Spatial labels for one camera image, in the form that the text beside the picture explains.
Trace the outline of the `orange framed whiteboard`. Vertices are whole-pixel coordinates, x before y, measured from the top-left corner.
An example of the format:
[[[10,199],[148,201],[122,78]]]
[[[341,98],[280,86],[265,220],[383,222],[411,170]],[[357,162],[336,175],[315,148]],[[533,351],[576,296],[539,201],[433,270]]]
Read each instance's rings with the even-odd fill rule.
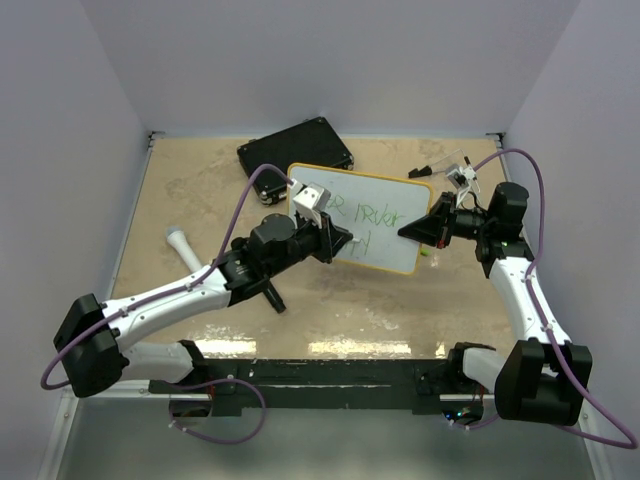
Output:
[[[397,232],[428,212],[433,194],[428,184],[302,163],[291,165],[288,174],[329,190],[326,212],[333,223],[361,239],[353,244],[351,259],[341,262],[402,275],[416,270],[420,244]]]

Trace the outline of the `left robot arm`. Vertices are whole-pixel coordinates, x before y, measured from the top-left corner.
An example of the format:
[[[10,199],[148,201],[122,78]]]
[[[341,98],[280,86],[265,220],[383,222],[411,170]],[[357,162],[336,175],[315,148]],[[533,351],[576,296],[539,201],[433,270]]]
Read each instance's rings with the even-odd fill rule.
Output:
[[[273,308],[284,305],[272,277],[313,257],[329,264],[352,240],[348,230],[323,213],[319,222],[271,214],[208,267],[178,281],[128,299],[99,302],[77,298],[53,343],[55,364],[79,398],[102,393],[124,380],[159,380],[185,392],[200,390],[207,368],[197,348],[180,341],[168,346],[146,337],[192,316],[222,310],[263,294]]]

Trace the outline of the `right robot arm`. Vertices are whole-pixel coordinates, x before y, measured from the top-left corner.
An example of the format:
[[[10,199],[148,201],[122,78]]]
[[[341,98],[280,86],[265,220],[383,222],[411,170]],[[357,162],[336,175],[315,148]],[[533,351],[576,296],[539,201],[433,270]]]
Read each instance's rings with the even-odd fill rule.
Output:
[[[572,426],[583,397],[562,367],[568,365],[578,384],[586,386],[592,356],[559,326],[541,292],[534,255],[521,235],[528,198],[524,187],[503,182],[487,208],[467,210],[446,192],[427,215],[398,234],[436,248],[447,247],[452,238],[475,241],[476,258],[505,305],[516,337],[508,357],[488,346],[457,343],[445,369],[448,386],[466,393],[482,385],[493,393],[502,419]]]

